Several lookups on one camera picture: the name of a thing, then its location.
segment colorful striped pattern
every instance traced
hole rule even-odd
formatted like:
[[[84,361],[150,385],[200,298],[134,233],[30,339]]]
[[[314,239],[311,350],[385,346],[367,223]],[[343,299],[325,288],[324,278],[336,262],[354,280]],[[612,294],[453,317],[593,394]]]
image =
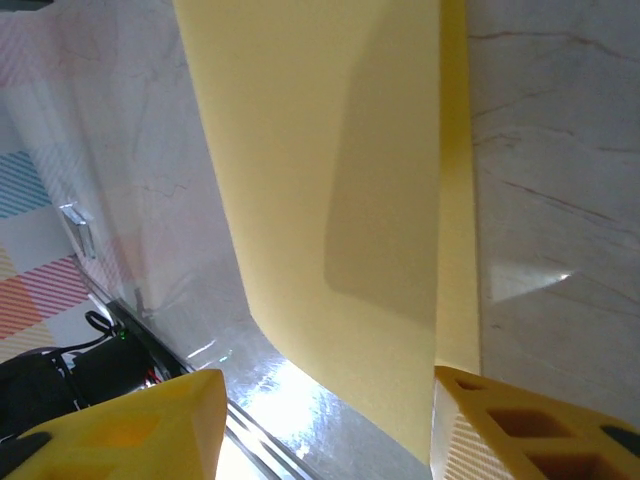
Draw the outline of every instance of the colorful striped pattern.
[[[41,321],[42,315],[20,276],[0,282],[0,338],[10,337]]]
[[[44,323],[38,323],[12,335],[8,340],[0,341],[0,362],[34,348],[50,346],[55,346],[55,341],[49,329]]]
[[[13,342],[18,332],[82,303],[87,294],[71,257],[1,281],[0,339]]]
[[[0,218],[51,205],[27,152],[0,155]]]
[[[64,312],[87,299],[87,288],[71,257],[20,275],[43,319]]]
[[[17,273],[15,268],[13,268],[9,254],[4,247],[0,245],[0,282],[7,278],[15,277],[16,275]]]
[[[74,189],[82,191],[84,196],[91,198],[98,191],[86,162],[89,154],[83,147],[81,142],[69,142],[39,146],[29,151],[42,184],[57,205],[68,203],[69,197],[76,193],[69,190],[70,182],[65,178],[72,178]]]

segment honeycomb cutout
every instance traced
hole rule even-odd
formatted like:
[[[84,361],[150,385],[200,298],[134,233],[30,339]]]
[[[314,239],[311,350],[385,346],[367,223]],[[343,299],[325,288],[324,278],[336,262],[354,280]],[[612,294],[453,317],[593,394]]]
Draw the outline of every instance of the honeycomb cutout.
[[[436,367],[433,478],[640,479],[640,458],[603,425],[637,433],[598,412]]]

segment yellow paper sheet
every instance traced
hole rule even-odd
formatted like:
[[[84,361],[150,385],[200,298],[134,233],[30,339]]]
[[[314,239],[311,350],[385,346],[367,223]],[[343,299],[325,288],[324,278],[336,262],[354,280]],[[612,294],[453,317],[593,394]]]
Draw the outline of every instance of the yellow paper sheet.
[[[436,363],[480,374],[476,216],[465,0],[443,0]]]
[[[175,5],[256,322],[426,461],[438,1]]]

